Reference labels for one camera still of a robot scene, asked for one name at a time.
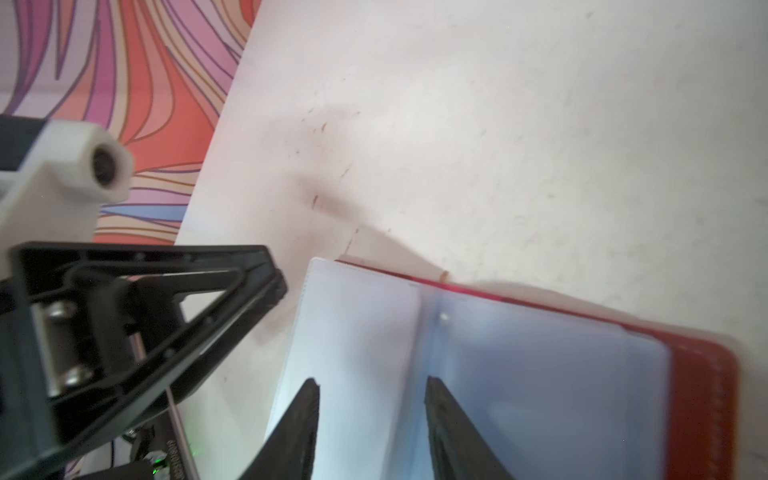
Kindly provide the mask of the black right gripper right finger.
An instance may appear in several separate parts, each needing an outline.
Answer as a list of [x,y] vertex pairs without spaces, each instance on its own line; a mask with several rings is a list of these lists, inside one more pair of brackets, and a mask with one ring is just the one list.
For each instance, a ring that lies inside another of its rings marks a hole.
[[424,404],[435,479],[513,479],[441,379],[427,378]]

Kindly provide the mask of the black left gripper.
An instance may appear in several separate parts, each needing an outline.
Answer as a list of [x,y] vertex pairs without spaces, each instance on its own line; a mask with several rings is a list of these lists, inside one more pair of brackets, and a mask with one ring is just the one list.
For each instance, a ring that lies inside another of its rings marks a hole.
[[[284,297],[265,246],[30,242],[1,318],[1,476],[43,478],[192,394]],[[192,319],[181,301],[219,296]]]

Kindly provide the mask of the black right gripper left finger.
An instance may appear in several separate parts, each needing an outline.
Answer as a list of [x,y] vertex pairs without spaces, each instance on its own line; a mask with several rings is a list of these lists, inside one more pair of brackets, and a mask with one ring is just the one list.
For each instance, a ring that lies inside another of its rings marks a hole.
[[310,480],[320,414],[320,387],[304,381],[241,480]]

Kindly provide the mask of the red leather card holder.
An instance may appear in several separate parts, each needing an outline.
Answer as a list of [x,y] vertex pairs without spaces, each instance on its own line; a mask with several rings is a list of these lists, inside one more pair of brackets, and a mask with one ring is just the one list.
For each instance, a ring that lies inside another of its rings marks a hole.
[[429,479],[429,377],[517,479],[734,475],[724,346],[320,258],[268,426],[314,379],[315,478]]

